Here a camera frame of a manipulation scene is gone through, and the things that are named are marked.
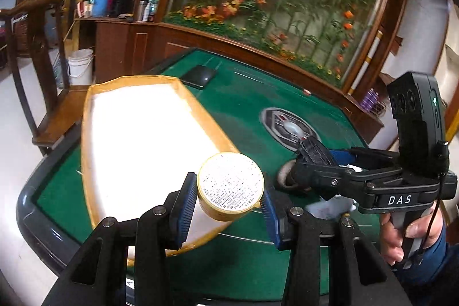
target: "blue bottle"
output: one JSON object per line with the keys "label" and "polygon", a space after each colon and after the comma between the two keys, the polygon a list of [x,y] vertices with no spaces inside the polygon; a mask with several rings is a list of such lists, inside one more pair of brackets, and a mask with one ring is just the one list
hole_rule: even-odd
{"label": "blue bottle", "polygon": [[93,17],[103,17],[108,14],[108,0],[94,0],[94,6],[92,8]]}

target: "wooden chair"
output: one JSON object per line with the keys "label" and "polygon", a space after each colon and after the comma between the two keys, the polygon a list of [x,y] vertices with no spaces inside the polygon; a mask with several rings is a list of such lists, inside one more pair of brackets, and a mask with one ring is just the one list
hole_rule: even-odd
{"label": "wooden chair", "polygon": [[[13,9],[0,10],[0,20],[5,21],[6,49],[14,84],[22,110],[33,134],[32,143],[40,148],[43,155],[49,153],[53,145],[65,135],[74,123],[80,120],[88,89],[88,86],[69,86],[60,18],[61,2],[62,0],[26,0]],[[49,57],[49,46],[44,32],[45,12],[50,6],[55,9],[59,59],[63,78],[63,90],[60,94],[57,93],[56,80]],[[27,13],[27,49],[34,64],[46,106],[46,115],[38,126],[32,116],[22,85],[17,63],[17,44],[11,27],[15,15],[24,13]]]}

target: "table center dial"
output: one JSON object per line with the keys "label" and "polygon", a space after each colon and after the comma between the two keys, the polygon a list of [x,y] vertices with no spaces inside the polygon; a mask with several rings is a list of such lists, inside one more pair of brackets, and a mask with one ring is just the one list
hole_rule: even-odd
{"label": "table center dial", "polygon": [[309,123],[288,110],[266,108],[260,114],[260,121],[275,140],[292,151],[298,149],[298,142],[309,136],[320,140],[316,130]]}

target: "white bucket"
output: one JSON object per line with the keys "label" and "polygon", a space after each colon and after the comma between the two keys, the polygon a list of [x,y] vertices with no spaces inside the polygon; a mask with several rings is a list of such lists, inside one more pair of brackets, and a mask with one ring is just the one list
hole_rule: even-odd
{"label": "white bucket", "polygon": [[92,61],[94,55],[90,49],[72,52],[68,58],[68,77],[71,85],[92,84]]}

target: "blue sleeve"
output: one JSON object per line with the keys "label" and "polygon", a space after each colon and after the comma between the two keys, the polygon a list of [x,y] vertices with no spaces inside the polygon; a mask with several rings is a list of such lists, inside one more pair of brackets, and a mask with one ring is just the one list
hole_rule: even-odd
{"label": "blue sleeve", "polygon": [[446,243],[446,227],[443,226],[442,234],[433,246],[425,251],[422,262],[419,265],[413,264],[410,268],[399,270],[396,276],[400,282],[411,285],[424,285],[432,282],[437,274],[442,270],[451,255],[448,253],[448,244]]}

